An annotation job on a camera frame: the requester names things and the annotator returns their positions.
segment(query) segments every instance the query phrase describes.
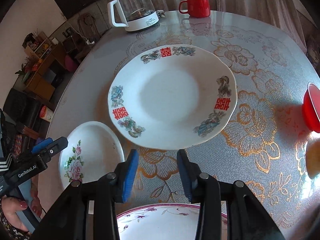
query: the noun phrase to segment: glass kettle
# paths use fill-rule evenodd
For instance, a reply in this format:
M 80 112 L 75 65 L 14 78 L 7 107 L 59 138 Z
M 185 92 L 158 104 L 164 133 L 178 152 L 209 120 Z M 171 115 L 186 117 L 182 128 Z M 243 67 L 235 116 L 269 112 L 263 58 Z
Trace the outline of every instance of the glass kettle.
M 116 23 L 114 5 L 122 23 Z M 113 27 L 124 27 L 126 31 L 136 31 L 158 22 L 158 16 L 151 0 L 112 0 L 108 3 L 109 23 Z

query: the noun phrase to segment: red container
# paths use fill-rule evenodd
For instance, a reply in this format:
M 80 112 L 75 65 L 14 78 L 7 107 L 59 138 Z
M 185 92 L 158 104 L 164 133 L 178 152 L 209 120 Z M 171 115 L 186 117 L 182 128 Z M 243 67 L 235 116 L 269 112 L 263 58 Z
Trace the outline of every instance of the red container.
M 188 4 L 188 11 L 182 12 L 181 5 L 186 2 Z M 209 0 L 185 0 L 179 4 L 179 12 L 188 13 L 192 17 L 204 18 L 210 16 Z
M 304 94 L 302 115 L 308 128 L 320 133 L 320 90 L 313 83 L 308 83 L 308 89 Z

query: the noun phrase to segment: red mug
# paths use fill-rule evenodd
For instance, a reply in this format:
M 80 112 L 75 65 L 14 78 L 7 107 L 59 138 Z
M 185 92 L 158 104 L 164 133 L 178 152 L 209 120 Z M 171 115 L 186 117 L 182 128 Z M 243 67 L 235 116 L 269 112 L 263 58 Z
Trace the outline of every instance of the red mug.
M 181 5 L 186 2 L 188 5 L 188 11 L 182 12 Z M 209 0 L 185 0 L 179 4 L 179 12 L 188 13 L 192 17 L 204 18 L 210 16 Z

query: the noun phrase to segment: white bowl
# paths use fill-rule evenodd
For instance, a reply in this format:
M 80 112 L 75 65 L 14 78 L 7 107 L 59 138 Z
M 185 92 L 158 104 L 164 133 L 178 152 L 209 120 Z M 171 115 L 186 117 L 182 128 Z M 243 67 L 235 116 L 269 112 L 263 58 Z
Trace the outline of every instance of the white bowl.
M 65 189 L 70 182 L 100 179 L 124 162 L 121 144 L 114 132 L 101 122 L 86 122 L 68 136 L 68 147 L 61 151 L 60 178 Z
M 200 206 L 153 204 L 130 209 L 117 216 L 121 240 L 194 240 Z M 221 213 L 221 240 L 227 240 L 227 215 Z
M 109 114 L 133 143 L 184 149 L 216 136 L 237 103 L 232 71 L 214 54 L 190 45 L 166 45 L 132 59 L 115 77 Z

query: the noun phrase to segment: screw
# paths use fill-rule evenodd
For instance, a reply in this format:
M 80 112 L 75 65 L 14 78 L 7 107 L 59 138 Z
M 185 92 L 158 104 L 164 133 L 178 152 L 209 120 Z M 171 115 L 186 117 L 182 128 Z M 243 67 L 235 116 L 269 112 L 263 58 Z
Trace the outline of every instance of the screw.
M 243 183 L 241 180 L 237 180 L 237 181 L 236 181 L 236 186 L 237 186 L 237 187 L 243 187 L 243 186 L 244 186 L 244 183 Z
M 208 178 L 209 178 L 209 174 L 208 174 L 208 173 L 205 173 L 205 172 L 202 172 L 202 173 L 200 173 L 199 177 L 200 177 L 201 179 L 208 179 Z
M 115 179 L 116 176 L 117 176 L 117 175 L 116 175 L 114 172 L 109 172 L 109 173 L 107 174 L 107 178 L 108 178 L 108 179 Z
M 71 182 L 71 186 L 72 187 L 78 187 L 80 185 L 80 181 L 79 180 L 75 180 L 73 182 Z

